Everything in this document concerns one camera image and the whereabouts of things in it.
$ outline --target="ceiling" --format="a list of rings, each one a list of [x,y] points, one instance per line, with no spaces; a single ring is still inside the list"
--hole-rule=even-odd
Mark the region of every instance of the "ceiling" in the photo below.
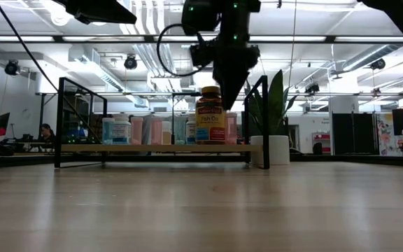
[[[144,29],[146,34],[157,34],[157,27],[160,27],[158,9],[161,5],[164,6],[164,25],[181,22],[183,0],[160,1],[132,0],[133,13],[137,14],[137,6],[142,5],[141,21],[143,25],[139,28],[136,27],[135,32],[141,32],[141,29]],[[402,36],[402,33],[385,13],[367,8],[357,3],[356,0],[299,0],[296,7],[295,0],[283,0],[281,9],[276,7],[277,1],[261,2],[260,13],[252,13],[250,17],[251,36],[292,36],[293,34],[295,36]],[[49,0],[0,0],[0,3],[3,4],[3,9],[21,35],[126,34],[118,24],[85,25],[70,19],[65,25],[57,25],[52,21],[51,16],[59,10]],[[148,4],[152,4],[153,22],[151,24],[154,29],[148,29],[147,26],[148,10],[146,7]],[[0,35],[4,34],[12,35],[13,33],[0,14]],[[183,32],[181,29],[173,29],[170,34],[182,35]],[[97,92],[106,90],[105,82],[94,72],[82,69],[80,62],[69,59],[71,43],[30,43],[28,46],[32,52],[42,54],[55,62],[52,65],[60,66],[61,74],[66,74],[69,78],[73,78]],[[135,70],[126,70],[123,66],[128,54],[137,54],[135,45],[130,43],[86,43],[82,46],[86,51],[95,49],[101,56],[101,65],[109,74],[121,80],[128,90],[142,92],[150,90],[150,86],[146,83],[150,71],[139,56],[136,56],[138,67]],[[189,43],[169,44],[172,60],[179,73],[191,69],[188,46]],[[272,78],[277,71],[282,69],[284,71],[284,83],[286,86],[292,87],[291,92],[296,92],[296,90],[303,92],[304,86],[309,84],[305,80],[317,70],[324,71],[320,67],[330,62],[345,62],[374,45],[357,43],[336,45],[261,43],[257,46],[259,46],[261,58],[257,66],[251,71],[250,83],[255,83],[262,74]],[[0,62],[9,60],[7,54],[13,52],[22,53],[24,50],[17,43],[0,43]],[[366,68],[346,73],[342,77],[349,80],[351,83],[349,85],[356,84],[356,87],[364,92],[370,92],[376,86],[383,87],[389,82],[402,80],[403,48],[384,56],[383,59],[387,66],[381,71],[376,70],[374,77],[373,71]],[[20,64],[22,67],[30,68],[31,71],[38,71],[28,60],[20,61]],[[312,80],[320,84],[321,92],[328,91],[331,86],[330,83],[334,82],[332,79],[334,76],[328,78],[327,72],[325,73],[326,78]],[[210,73],[198,73],[194,78],[184,78],[181,80],[181,87],[209,84],[212,82],[210,75]],[[347,84],[343,84],[343,92],[346,92],[347,88]],[[384,92],[402,91],[403,83],[384,90]]]

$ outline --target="white bottle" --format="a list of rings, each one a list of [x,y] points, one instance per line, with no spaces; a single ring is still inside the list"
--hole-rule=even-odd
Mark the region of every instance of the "white bottle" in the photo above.
[[[172,124],[171,122],[162,122],[162,144],[171,145],[172,144]]]
[[[113,144],[130,144],[132,124],[127,121],[115,121],[113,123]]]
[[[188,122],[186,123],[186,144],[196,144],[195,141],[195,129],[197,128],[197,122],[195,121],[195,114],[190,114]]]

